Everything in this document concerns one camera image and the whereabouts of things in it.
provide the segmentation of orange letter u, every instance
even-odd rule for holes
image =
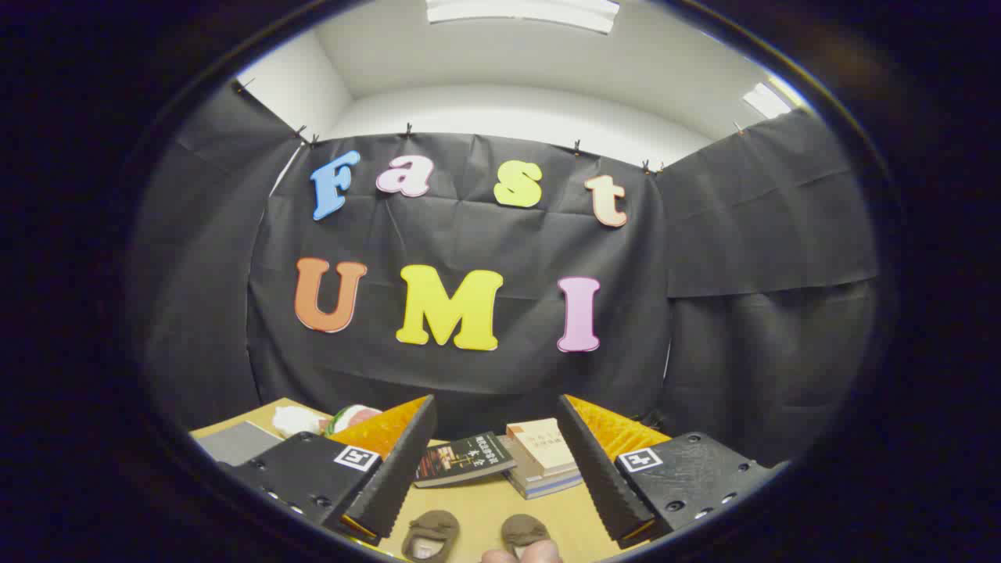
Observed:
[[[344,330],[354,315],[358,279],[368,271],[365,264],[356,261],[337,263],[340,292],[337,294],[337,307],[329,314],[319,310],[316,298],[319,296],[320,279],[323,272],[330,269],[330,263],[320,258],[300,258],[296,267],[299,268],[299,282],[295,287],[295,316],[299,322],[321,333]]]

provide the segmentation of pink letter i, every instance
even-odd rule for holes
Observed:
[[[564,336],[557,342],[560,352],[598,350],[595,336],[595,292],[602,287],[594,277],[563,277],[557,286],[567,296],[567,322]]]

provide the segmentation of letter m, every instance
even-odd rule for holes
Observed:
[[[444,346],[458,322],[462,328],[452,341],[463,350],[494,350],[493,299],[504,277],[488,269],[473,269],[448,298],[437,270],[429,265],[407,265],[399,271],[406,280],[406,311],[403,328],[396,331],[401,343],[427,344],[424,318],[434,335],[434,342]]]

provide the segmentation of wooden table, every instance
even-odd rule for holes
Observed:
[[[274,411],[277,407],[289,406],[308,409],[289,399],[279,399],[239,417],[196,430],[191,436],[201,438],[244,421],[278,435],[271,424]],[[430,445],[440,443],[432,440]],[[452,563],[474,563],[479,561],[484,551],[503,548],[500,524],[513,514],[529,514],[546,524],[567,563],[599,561],[624,551],[609,539],[586,485],[527,501],[503,475],[437,489],[410,487],[392,528],[392,535],[379,542],[379,549],[399,557],[410,521],[428,510],[447,510],[458,520],[458,537],[448,556],[448,561]]]

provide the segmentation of ceiling light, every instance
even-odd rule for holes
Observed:
[[[520,18],[590,29],[608,35],[619,4],[609,0],[427,0],[427,21]]]
[[[768,81],[771,82],[773,86],[778,88],[780,92],[785,94],[786,98],[793,102],[793,105],[796,107],[803,107],[806,105],[806,102],[804,102],[803,98],[800,97],[799,92],[794,90],[793,87],[782,78],[779,78],[778,76],[770,76]]]
[[[761,82],[753,90],[744,94],[744,101],[751,104],[768,119],[791,111],[791,108],[782,101],[778,94]]]

